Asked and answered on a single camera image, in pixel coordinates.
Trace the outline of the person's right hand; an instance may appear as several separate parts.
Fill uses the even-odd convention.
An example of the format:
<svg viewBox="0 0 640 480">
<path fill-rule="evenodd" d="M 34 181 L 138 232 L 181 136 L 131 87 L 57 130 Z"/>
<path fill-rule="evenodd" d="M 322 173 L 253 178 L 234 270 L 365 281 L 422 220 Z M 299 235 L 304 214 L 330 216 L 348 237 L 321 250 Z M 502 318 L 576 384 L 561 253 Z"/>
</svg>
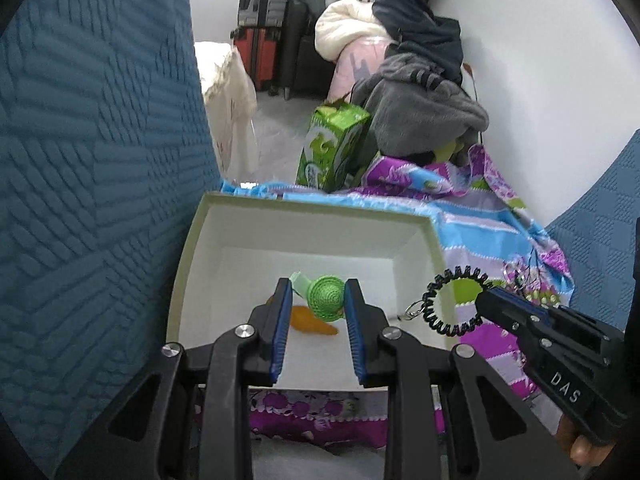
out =
<svg viewBox="0 0 640 480">
<path fill-rule="evenodd" d="M 570 459 L 581 467 L 600 466 L 614 448 L 613 443 L 597 446 L 587 437 L 578 434 L 575 425 L 566 415 L 560 418 L 555 440 Z"/>
</svg>

